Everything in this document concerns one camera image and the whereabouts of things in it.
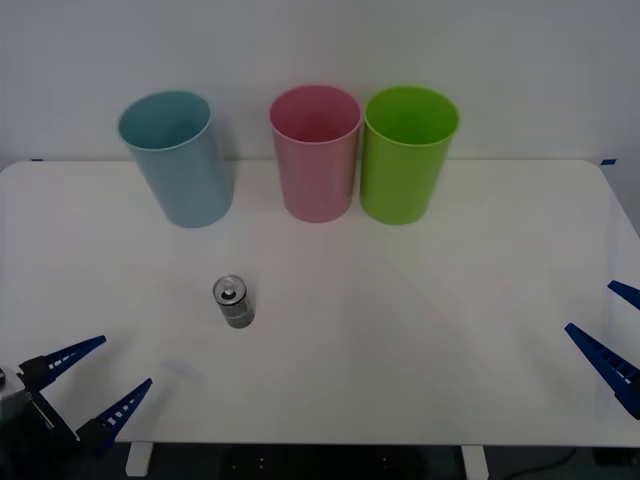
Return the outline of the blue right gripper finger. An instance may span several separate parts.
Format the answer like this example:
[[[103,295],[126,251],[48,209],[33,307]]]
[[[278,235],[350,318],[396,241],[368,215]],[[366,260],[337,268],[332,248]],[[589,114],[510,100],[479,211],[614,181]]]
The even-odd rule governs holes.
[[[567,324],[564,330],[604,379],[619,403],[633,418],[638,419],[639,369],[575,324]]]
[[[611,281],[607,288],[620,296],[626,302],[640,309],[640,290],[618,281]]]

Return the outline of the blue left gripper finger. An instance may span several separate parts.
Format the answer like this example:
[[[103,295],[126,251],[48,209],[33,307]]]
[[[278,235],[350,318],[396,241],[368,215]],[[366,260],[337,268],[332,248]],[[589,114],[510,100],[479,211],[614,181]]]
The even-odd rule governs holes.
[[[101,335],[46,355],[33,357],[19,365],[18,378],[28,393],[41,392],[105,342],[106,337]]]
[[[76,434],[83,449],[93,456],[101,456],[109,450],[152,385],[151,379],[145,380],[122,399],[82,425]]]

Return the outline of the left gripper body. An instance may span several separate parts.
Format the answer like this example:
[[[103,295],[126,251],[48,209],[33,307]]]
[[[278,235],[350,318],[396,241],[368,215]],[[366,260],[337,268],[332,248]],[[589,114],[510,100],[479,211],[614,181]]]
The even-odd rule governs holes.
[[[51,422],[28,392],[1,408],[3,479],[88,479],[96,459],[71,430]]]

